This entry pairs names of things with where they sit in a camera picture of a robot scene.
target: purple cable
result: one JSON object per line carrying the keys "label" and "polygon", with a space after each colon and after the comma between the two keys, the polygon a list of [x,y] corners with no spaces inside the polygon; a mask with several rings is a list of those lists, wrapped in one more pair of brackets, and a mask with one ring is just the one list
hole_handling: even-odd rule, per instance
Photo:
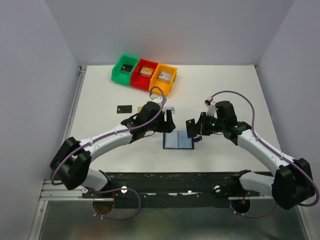
{"label": "purple cable", "polygon": [[[96,190],[93,190],[94,192],[96,193],[99,193],[99,194],[108,194],[108,193],[112,193],[112,192],[115,192],[115,191],[120,191],[120,190],[124,190],[123,188],[116,188],[116,189],[111,189],[111,190],[107,190],[107,191],[96,191]],[[134,192],[134,194],[137,196],[138,198],[138,207],[136,209],[136,211],[130,215],[130,216],[126,216],[126,217],[112,217],[112,216],[105,216],[105,215],[99,215],[97,212],[96,212],[96,206],[93,205],[92,206],[92,209],[94,211],[94,215],[95,216],[98,216],[98,217],[102,217],[103,219],[110,219],[110,220],[127,220],[127,219],[130,219],[132,217],[134,217],[135,215],[137,215],[137,213],[140,211],[141,209],[141,198],[139,196],[139,193],[137,193],[135,190],[131,189],[131,188],[126,188],[125,190],[129,190],[131,192]]]}
{"label": "purple cable", "polygon": [[281,154],[279,154],[277,151],[273,150],[268,144],[266,144],[263,140],[261,140],[258,135],[256,134],[256,131],[255,131],[255,119],[256,119],[256,112],[255,112],[255,108],[253,106],[253,104],[251,103],[251,101],[246,98],[244,95],[242,95],[241,93],[239,92],[236,92],[236,91],[231,91],[231,90],[224,90],[224,91],[219,91],[215,94],[213,94],[211,97],[214,98],[215,96],[217,96],[218,94],[222,94],[222,93],[231,93],[231,94],[236,94],[242,98],[244,98],[248,104],[250,105],[251,107],[251,110],[252,110],[252,122],[251,122],[251,130],[252,130],[252,134],[254,135],[254,137],[264,146],[266,147],[270,152],[272,152],[273,154],[275,154],[276,156],[278,156],[280,159],[284,160],[285,162],[287,162],[288,164],[292,165],[294,168],[296,168],[312,185],[312,187],[314,188],[315,190],[315,194],[316,194],[316,197],[315,197],[315,200],[314,202],[312,203],[300,203],[299,206],[302,206],[302,207],[312,207],[314,205],[316,205],[318,202],[319,202],[319,199],[320,199],[320,193],[319,193],[319,189],[317,187],[317,185],[315,184],[315,182],[311,179],[311,177],[309,177],[308,174],[306,174],[299,166],[297,166],[294,162],[290,161],[289,159],[287,159],[286,157],[282,157]]}
{"label": "purple cable", "polygon": [[273,214],[277,208],[278,208],[278,204],[275,205],[275,207],[268,213],[264,214],[264,215],[248,215],[248,214],[242,214],[242,213],[239,213],[237,212],[235,209],[234,209],[234,206],[232,205],[232,201],[230,201],[230,208],[231,210],[233,211],[234,214],[236,215],[239,215],[241,217],[245,217],[245,218],[251,218],[251,219],[259,219],[259,218],[265,218],[265,217],[268,217],[270,216],[271,214]]}
{"label": "purple cable", "polygon": [[[156,115],[151,118],[149,121],[145,122],[144,124],[141,124],[139,126],[135,126],[135,127],[131,127],[131,128],[127,128],[127,129],[123,129],[123,130],[119,130],[117,132],[113,131],[113,132],[109,132],[109,133],[106,133],[102,136],[99,136],[97,137],[96,139],[92,140],[93,143],[101,140],[101,139],[104,139],[106,137],[109,137],[111,135],[115,135],[115,134],[120,134],[120,133],[124,133],[124,132],[128,132],[128,131],[132,131],[132,130],[136,130],[136,129],[139,129],[139,128],[142,128],[146,125],[148,125],[149,123],[153,122],[158,116],[159,114],[162,112],[162,109],[164,108],[164,105],[167,101],[167,98],[164,94],[164,92],[162,91],[162,89],[158,86],[153,86],[150,90],[150,96],[152,94],[152,90],[153,89],[158,89],[160,92],[161,92],[161,95],[162,95],[162,104],[161,104],[161,107],[159,109],[159,111],[156,113]],[[53,174],[52,174],[52,177],[51,177],[51,184],[54,185],[54,186],[57,186],[57,185],[62,185],[63,183],[62,182],[55,182],[55,178],[57,177],[57,174],[58,172],[60,171],[60,169],[62,168],[62,166],[66,163],[66,161],[71,158],[72,155],[74,155],[75,153],[77,153],[79,150],[81,149],[84,149],[85,147],[88,147],[90,144],[92,144],[91,142],[87,142],[86,144],[78,147],[77,149],[73,150],[72,152],[70,152],[69,155],[67,155],[63,160],[62,162],[58,165],[58,167],[54,170]]]}

